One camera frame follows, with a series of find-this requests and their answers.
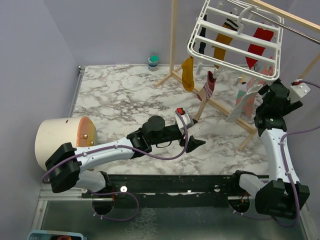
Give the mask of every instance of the cylindrical container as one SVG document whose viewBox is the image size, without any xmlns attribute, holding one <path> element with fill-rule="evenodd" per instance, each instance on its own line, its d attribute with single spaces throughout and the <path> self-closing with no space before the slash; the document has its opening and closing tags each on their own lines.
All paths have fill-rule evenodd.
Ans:
<svg viewBox="0 0 320 240">
<path fill-rule="evenodd" d="M 94 123 L 87 116 L 45 120 L 35 137 L 35 157 L 41 168 L 46 169 L 46 161 L 65 143 L 74 148 L 98 144 L 98 134 Z"/>
<path fill-rule="evenodd" d="M 148 58 L 148 69 L 149 71 L 157 71 L 158 70 L 158 56 L 154 55 Z"/>
</svg>

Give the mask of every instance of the purple cable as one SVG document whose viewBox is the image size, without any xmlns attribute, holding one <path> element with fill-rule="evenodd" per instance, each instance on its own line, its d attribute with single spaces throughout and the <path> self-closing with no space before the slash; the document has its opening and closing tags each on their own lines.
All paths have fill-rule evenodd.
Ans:
<svg viewBox="0 0 320 240">
<path fill-rule="evenodd" d="M 247 216 L 247 215 L 244 215 L 244 214 L 242 214 L 241 212 L 236 211 L 236 210 L 231 206 L 231 204 L 230 204 L 230 203 L 229 203 L 229 207 L 230 207 L 231 209 L 233 209 L 234 213 L 236 213 L 236 214 L 240 215 L 241 217 L 245 217 L 245 218 L 247 218 L 247 219 L 252 219 L 252 220 L 257 220 L 257 221 L 269 221 L 269 220 L 271 220 L 271 219 L 272 219 L 272 217 L 267 217 L 267 218 L 257 218 L 257 217 L 253 217 L 253 216 Z"/>
<path fill-rule="evenodd" d="M 184 121 L 184 119 L 182 118 L 182 116 L 178 113 L 178 111 L 176 110 L 175 111 L 175 114 L 177 114 L 177 116 L 179 117 L 179 119 L 181 120 L 182 122 L 182 125 L 183 125 L 183 129 L 184 129 L 184 133 L 185 133 L 185 144 L 184 144 L 184 148 L 182 149 L 182 151 L 177 155 L 177 156 L 172 156 L 172 157 L 162 157 L 162 156 L 156 156 L 156 155 L 153 155 L 153 154 L 150 154 L 150 153 L 147 153 L 145 151 L 142 151 L 140 149 L 137 149 L 135 147 L 132 147 L 132 146 L 126 146 L 126 145 L 112 145 L 112 146 L 105 146 L 105 147 L 101 147 L 101 148 L 98 148 L 98 149 L 94 149 L 94 150 L 90 150 L 90 151 L 87 151 L 87 152 L 82 152 L 82 153 L 79 153 L 79 154 L 76 154 L 76 155 L 73 155 L 71 157 L 68 157 L 66 158 L 65 160 L 59 162 L 57 165 L 55 165 L 54 167 L 50 168 L 49 171 L 47 171 L 41 178 L 41 181 L 44 183 L 44 184 L 49 184 L 50 181 L 46 180 L 46 178 L 58 167 L 60 167 L 61 165 L 65 164 L 66 162 L 72 160 L 72 159 L 75 159 L 75 158 L 78 158 L 78 157 L 82 157 L 84 156 L 85 154 L 93 154 L 93 153 L 96 153 L 96 152 L 100 152 L 100 151 L 103 151 L 103 150 L 108 150 L 108 149 L 116 149 L 116 148 L 124 148 L 124 149 L 131 149 L 133 151 L 136 151 L 136 152 L 139 152 L 139 153 L 142 153 L 144 155 L 147 155 L 149 157 L 152 157 L 152 158 L 155 158 L 155 159 L 160 159 L 160 160 L 174 160 L 174 159 L 177 159 L 179 158 L 182 154 L 184 154 L 187 150 L 187 147 L 188 147 L 188 140 L 189 140 L 189 135 L 188 135 L 188 128 L 187 128 L 187 125 Z"/>
<path fill-rule="evenodd" d="M 92 206 L 92 210 L 94 211 L 94 215 L 93 216 L 97 215 L 97 216 L 99 216 L 100 218 L 103 218 L 103 219 L 108 219 L 108 220 L 118 221 L 118 222 L 125 222 L 125 221 L 129 221 L 129 220 L 133 219 L 139 213 L 139 201 L 136 198 L 136 196 L 133 195 L 131 192 L 115 191 L 115 192 L 108 192 L 108 193 L 96 193 L 96 192 L 90 191 L 90 193 L 92 193 L 94 195 L 97 195 L 97 196 L 109 196 L 109 195 L 114 195 L 114 194 L 126 194 L 126 195 L 130 195 L 136 202 L 136 211 L 135 211 L 135 213 L 132 216 L 127 217 L 127 218 L 113 218 L 113 217 L 109 217 L 109 216 L 105 216 L 105 215 L 99 215 L 99 214 L 97 214 L 97 212 L 95 210 L 95 207 Z"/>
<path fill-rule="evenodd" d="M 312 83 L 312 82 L 309 82 L 309 81 L 300 81 L 300 83 L 309 84 L 309 85 L 312 85 L 312 86 L 320 89 L 320 85 L 315 84 L 315 83 Z M 292 186 L 292 189 L 293 189 L 293 195 L 294 195 L 294 201 L 295 201 L 295 211 L 296 211 L 296 216 L 295 216 L 294 222 L 291 223 L 291 224 L 282 223 L 282 222 L 280 222 L 277 218 L 275 218 L 274 216 L 272 217 L 280 226 L 282 226 L 282 227 L 284 227 L 284 228 L 293 228 L 293 227 L 299 222 L 299 219 L 300 219 L 299 197 L 298 197 L 298 193 L 297 193 L 297 189 L 296 189 L 294 180 L 292 179 L 292 176 L 291 176 L 291 174 L 290 174 L 290 169 L 289 169 L 289 166 L 288 166 L 288 162 L 287 162 L 287 158 L 286 158 L 286 153 L 285 153 L 285 143 L 284 143 L 284 140 L 285 140 L 285 138 L 286 138 L 287 136 L 295 135 L 295 134 L 309 133 L 309 132 L 312 132 L 312 131 L 317 130 L 317 129 L 320 129 L 320 125 L 315 126 L 315 127 L 313 127 L 313 128 L 310 128 L 310 129 L 307 129 L 307 130 L 288 132 L 288 133 L 286 133 L 285 135 L 283 135 L 282 138 L 281 138 L 281 140 L 280 140 L 281 155 L 282 155 L 282 158 L 283 158 L 283 163 L 284 163 L 285 171 L 287 172 L 287 176 L 288 176 L 288 178 L 289 178 L 289 180 L 290 180 L 290 183 L 291 183 L 291 186 Z"/>
</svg>

